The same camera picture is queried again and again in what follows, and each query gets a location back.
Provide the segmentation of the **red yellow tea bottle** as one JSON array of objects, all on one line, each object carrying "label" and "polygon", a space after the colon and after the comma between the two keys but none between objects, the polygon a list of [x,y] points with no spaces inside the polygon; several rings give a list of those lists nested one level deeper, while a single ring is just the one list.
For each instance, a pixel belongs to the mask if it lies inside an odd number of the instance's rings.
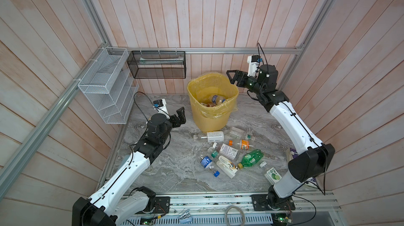
[{"label": "red yellow tea bottle", "polygon": [[201,104],[202,106],[208,107],[208,108],[212,108],[212,107],[217,106],[217,104],[212,103],[212,102],[208,102],[208,103],[201,102],[200,104]]}]

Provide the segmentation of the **white carton drink bottle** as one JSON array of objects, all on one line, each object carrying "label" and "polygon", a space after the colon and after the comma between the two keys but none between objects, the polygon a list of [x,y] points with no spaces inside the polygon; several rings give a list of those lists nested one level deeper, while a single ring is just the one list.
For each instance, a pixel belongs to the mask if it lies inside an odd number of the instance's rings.
[{"label": "white carton drink bottle", "polygon": [[216,164],[231,179],[233,179],[238,172],[238,167],[222,155],[218,157]]}]

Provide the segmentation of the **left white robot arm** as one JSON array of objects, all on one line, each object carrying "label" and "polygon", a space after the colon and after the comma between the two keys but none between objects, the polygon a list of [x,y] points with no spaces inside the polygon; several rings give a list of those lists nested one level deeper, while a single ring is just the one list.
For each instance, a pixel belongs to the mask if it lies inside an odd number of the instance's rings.
[{"label": "left white robot arm", "polygon": [[156,193],[140,187],[124,199],[133,182],[156,160],[171,141],[171,131],[186,123],[185,109],[175,115],[152,115],[147,129],[117,172],[89,198],[79,198],[73,205],[74,226],[119,226],[138,212],[154,213]]}]

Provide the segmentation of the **blue label pepsi bottle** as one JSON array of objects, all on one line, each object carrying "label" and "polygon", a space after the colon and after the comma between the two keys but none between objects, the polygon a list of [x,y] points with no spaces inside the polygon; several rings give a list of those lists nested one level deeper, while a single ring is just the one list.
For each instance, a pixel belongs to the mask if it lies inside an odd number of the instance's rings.
[{"label": "blue label pepsi bottle", "polygon": [[214,177],[218,177],[220,175],[220,172],[218,171],[214,161],[209,156],[201,154],[199,156],[199,161],[201,166],[205,170],[211,171]]}]

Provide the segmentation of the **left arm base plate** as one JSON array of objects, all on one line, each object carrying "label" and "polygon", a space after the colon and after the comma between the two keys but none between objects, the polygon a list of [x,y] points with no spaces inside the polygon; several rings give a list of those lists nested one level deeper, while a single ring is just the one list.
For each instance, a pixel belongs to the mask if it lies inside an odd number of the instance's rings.
[{"label": "left arm base plate", "polygon": [[170,209],[170,197],[156,197],[148,203],[146,208],[136,214],[168,214]]}]

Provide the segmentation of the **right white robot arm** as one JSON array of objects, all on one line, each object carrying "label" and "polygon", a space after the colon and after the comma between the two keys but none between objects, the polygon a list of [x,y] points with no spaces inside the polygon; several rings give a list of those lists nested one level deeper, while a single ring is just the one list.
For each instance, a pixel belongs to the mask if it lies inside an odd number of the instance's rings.
[{"label": "right white robot arm", "polygon": [[316,137],[294,110],[286,94],[276,89],[278,72],[275,66],[261,65],[252,72],[249,75],[240,70],[228,70],[226,74],[231,84],[256,94],[256,100],[281,124],[298,153],[289,161],[287,173],[268,189],[269,209],[279,210],[309,179],[328,170],[335,148]]}]

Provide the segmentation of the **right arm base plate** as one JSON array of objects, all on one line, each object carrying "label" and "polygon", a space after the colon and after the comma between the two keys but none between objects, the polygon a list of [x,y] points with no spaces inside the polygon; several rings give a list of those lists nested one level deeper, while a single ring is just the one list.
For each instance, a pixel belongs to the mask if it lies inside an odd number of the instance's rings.
[{"label": "right arm base plate", "polygon": [[279,198],[273,193],[253,194],[250,196],[255,211],[295,210],[291,197]]}]

